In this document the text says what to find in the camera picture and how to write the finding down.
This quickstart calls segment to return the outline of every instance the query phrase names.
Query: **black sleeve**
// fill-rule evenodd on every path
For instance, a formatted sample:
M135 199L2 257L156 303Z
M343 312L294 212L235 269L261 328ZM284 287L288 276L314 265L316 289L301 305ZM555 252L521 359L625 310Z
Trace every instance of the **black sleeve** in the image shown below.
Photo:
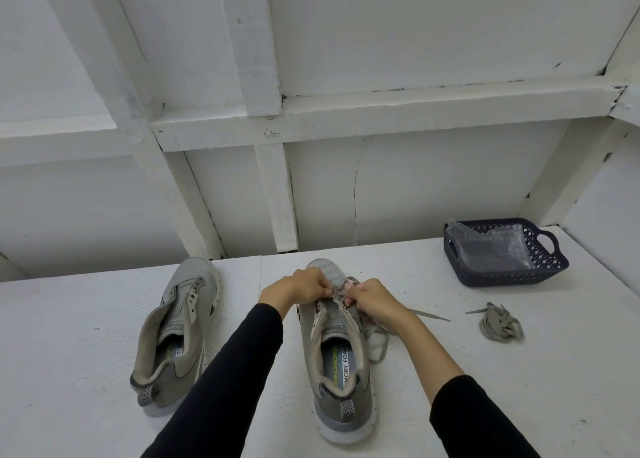
M429 421L449 458L540 458L516 426L468 375L454 377L438 391Z
M281 345L280 314L272 306L257 304L142 454L143 458L192 458L212 453L240 456Z

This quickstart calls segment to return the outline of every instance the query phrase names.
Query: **person's left hand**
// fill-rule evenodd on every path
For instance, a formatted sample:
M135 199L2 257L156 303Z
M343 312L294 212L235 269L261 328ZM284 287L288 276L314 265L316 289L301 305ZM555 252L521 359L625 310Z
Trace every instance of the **person's left hand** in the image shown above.
M278 310L282 319L294 304L309 304L318 298L329 298L333 287L318 268L297 269L262 290L259 303Z

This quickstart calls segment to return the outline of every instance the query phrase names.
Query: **hand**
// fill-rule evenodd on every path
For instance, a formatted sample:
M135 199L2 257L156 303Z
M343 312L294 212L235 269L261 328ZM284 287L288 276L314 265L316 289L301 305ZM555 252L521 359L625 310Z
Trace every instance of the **hand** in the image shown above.
M259 303L266 303L284 317L294 304L309 304L318 298L329 298L333 287L318 268L297 269L262 290Z
M367 313L393 333L397 333L397 327L402 318L411 313L378 279L369 279L357 285L347 283L344 287L348 294L344 299L347 306L356 301L356 307L359 310Z

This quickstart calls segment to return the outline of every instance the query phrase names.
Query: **sneaker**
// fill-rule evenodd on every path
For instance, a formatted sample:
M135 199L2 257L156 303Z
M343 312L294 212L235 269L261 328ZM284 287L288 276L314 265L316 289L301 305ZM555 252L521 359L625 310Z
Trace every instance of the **sneaker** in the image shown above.
M208 260L189 258L176 269L140 331L130 379L140 406L170 406L194 385L220 293L220 277Z
M312 414L328 441L357 443L370 435L378 415L362 321L355 306L344 305L348 279L340 268L326 259L310 267L319 268L334 288L333 299L298 306Z

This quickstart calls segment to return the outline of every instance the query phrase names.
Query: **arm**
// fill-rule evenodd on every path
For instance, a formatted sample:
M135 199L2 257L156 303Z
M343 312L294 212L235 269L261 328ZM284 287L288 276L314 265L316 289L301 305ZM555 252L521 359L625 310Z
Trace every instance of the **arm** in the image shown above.
M294 304L332 292L317 268L298 270L265 288L143 458L208 456L219 446L225 456L240 456L282 345L282 320Z
M347 289L351 301L404 342L431 404L430 421L451 458L479 454L538 457L476 381L465 375L429 329L369 279Z

